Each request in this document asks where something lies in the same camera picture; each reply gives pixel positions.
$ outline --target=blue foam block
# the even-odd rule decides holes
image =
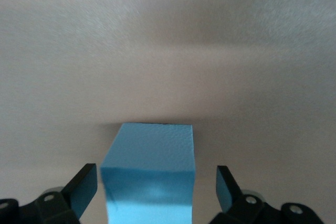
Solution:
[[[192,223],[191,125],[125,123],[100,169],[110,224]]]

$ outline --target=white wall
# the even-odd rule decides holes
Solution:
[[[335,45],[335,0],[0,0],[0,198],[100,163],[122,122],[192,123],[194,223],[217,164],[333,223]]]

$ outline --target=foam block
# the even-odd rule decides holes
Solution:
[[[125,123],[100,169],[110,224],[192,223],[191,125]]]

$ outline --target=black plastic bracket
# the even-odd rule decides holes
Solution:
[[[217,167],[216,193],[222,211],[210,224],[323,224],[309,207],[286,203],[281,210],[244,195],[226,166]]]
[[[1,224],[80,224],[79,218],[97,191],[97,167],[86,164],[61,192],[51,191],[19,207],[0,200]]]

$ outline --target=screw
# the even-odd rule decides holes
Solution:
[[[50,195],[48,195],[44,198],[44,201],[49,201],[49,200],[52,200],[53,198],[54,198],[54,196],[52,194],[50,194]]]
[[[247,196],[247,197],[246,197],[246,201],[247,201],[248,203],[250,203],[250,204],[255,204],[255,203],[257,203],[257,200],[256,200],[254,197],[252,197],[252,196]]]
[[[9,206],[9,204],[7,202],[1,203],[0,204],[0,209],[4,209],[4,208],[6,208],[8,206]]]
[[[289,207],[289,209],[290,209],[293,213],[298,214],[298,215],[300,215],[300,214],[303,213],[302,209],[299,208],[299,207],[296,206],[296,205],[291,205],[291,206]]]

